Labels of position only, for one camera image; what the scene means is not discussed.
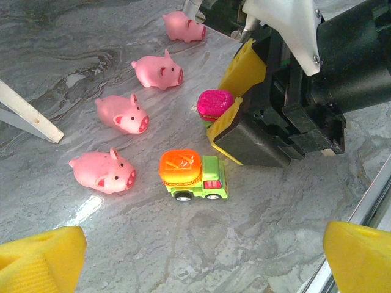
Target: marble table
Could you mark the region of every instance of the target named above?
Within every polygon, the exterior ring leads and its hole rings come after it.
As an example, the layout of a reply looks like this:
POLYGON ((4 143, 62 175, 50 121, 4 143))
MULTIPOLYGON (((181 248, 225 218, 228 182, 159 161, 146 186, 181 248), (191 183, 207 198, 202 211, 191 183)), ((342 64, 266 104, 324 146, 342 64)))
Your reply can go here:
MULTIPOLYGON (((325 18, 359 0, 317 0, 325 18)), ((239 44, 208 30, 170 41, 161 15, 181 0, 0 0, 0 79, 59 127, 53 145, 0 124, 0 242, 81 225, 88 247, 77 292, 296 292, 323 256, 330 220, 346 220, 391 152, 391 104, 346 115, 346 153, 307 155, 285 170, 227 169, 226 201, 175 201, 158 175, 166 150, 215 155, 197 116, 239 44), (130 66, 168 48, 185 82, 143 88, 130 66), (98 119, 94 100, 136 93, 151 118, 141 136, 98 119), (111 146, 138 170, 131 192, 76 183, 68 161, 111 146)))

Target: metal screw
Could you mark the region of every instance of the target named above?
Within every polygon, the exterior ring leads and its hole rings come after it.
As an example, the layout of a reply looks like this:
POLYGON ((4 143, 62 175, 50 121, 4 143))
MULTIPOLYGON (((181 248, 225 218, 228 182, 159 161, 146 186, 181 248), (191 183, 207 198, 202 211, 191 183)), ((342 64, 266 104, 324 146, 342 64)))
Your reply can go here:
POLYGON ((322 17, 322 13, 320 12, 319 9, 315 9, 315 14, 316 14, 317 18, 321 18, 322 17))
POLYGON ((242 36, 242 33, 239 30, 235 30, 235 31, 231 32, 231 38, 234 39, 235 41, 240 40, 241 36, 242 36))
POLYGON ((316 64, 316 65, 319 65, 319 64, 320 64, 320 58, 319 58, 318 55, 315 54, 315 55, 313 56, 313 60, 315 61, 315 64, 316 64))
POLYGON ((205 14, 203 14, 201 11, 198 10, 198 12, 197 12, 197 14, 195 16, 195 20, 198 23, 204 23, 205 20, 206 20, 205 14))

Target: truck wheel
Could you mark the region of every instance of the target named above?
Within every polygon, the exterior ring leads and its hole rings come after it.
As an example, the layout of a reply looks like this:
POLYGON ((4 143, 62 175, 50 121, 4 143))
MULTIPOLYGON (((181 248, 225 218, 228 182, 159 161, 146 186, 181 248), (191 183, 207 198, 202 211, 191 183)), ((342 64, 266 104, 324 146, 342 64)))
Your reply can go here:
POLYGON ((189 200, 191 200, 191 193, 190 192, 177 192, 175 194, 175 199, 178 201, 189 201, 189 200))
POLYGON ((206 196, 206 198, 209 199, 209 200, 218 200, 218 199, 221 198, 221 196, 218 195, 218 194, 208 194, 208 195, 206 196))

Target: pink toy pig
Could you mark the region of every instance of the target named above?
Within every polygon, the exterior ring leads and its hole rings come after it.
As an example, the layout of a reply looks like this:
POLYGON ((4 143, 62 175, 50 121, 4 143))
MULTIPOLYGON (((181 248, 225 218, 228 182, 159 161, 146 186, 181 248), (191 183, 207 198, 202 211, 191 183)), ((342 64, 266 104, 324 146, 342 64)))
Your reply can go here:
POLYGON ((170 40, 182 40, 190 43, 194 40, 203 40, 206 27, 203 24, 191 20, 182 11, 174 11, 163 15, 166 24, 167 35, 170 40))
POLYGON ((107 96, 96 99, 98 116, 109 127, 124 134, 144 132, 149 125, 149 117, 137 102, 135 94, 130 99, 122 96, 107 96))
POLYGON ((216 121, 234 102, 226 90, 206 90, 198 100, 197 110, 202 120, 216 121))
POLYGON ((69 166, 78 183, 106 194, 128 190, 136 179, 133 166, 115 148, 109 154, 99 151, 83 154, 71 160, 69 166))
POLYGON ((164 57, 145 56, 131 64, 144 87, 165 90, 180 85, 183 81, 183 70, 171 59, 167 49, 164 57))

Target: yellow foam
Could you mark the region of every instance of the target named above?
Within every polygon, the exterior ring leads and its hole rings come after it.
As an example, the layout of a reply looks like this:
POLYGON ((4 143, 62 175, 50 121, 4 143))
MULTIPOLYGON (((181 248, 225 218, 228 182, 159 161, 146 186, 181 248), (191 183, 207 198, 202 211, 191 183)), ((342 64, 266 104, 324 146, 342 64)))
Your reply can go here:
POLYGON ((243 96, 254 84, 263 82, 266 65, 252 49, 255 40, 248 40, 232 59, 221 82, 219 90, 228 90, 233 96, 243 96))
POLYGON ((224 156, 229 157, 231 160, 233 160, 235 163, 239 165, 243 165, 240 161, 235 159, 233 156, 228 154, 226 151, 224 151, 222 148, 217 146, 214 143, 214 139, 216 136, 218 136, 222 131, 226 130, 232 123, 233 119, 237 115, 240 104, 243 102, 243 98, 236 98, 235 102, 229 107, 213 124, 210 126, 206 132, 209 142, 212 145, 213 148, 218 150, 220 153, 222 153, 224 156))
POLYGON ((341 293, 391 292, 391 233, 330 222, 323 248, 341 293))
POLYGON ((86 247, 78 226, 0 245, 0 293, 73 293, 86 247))

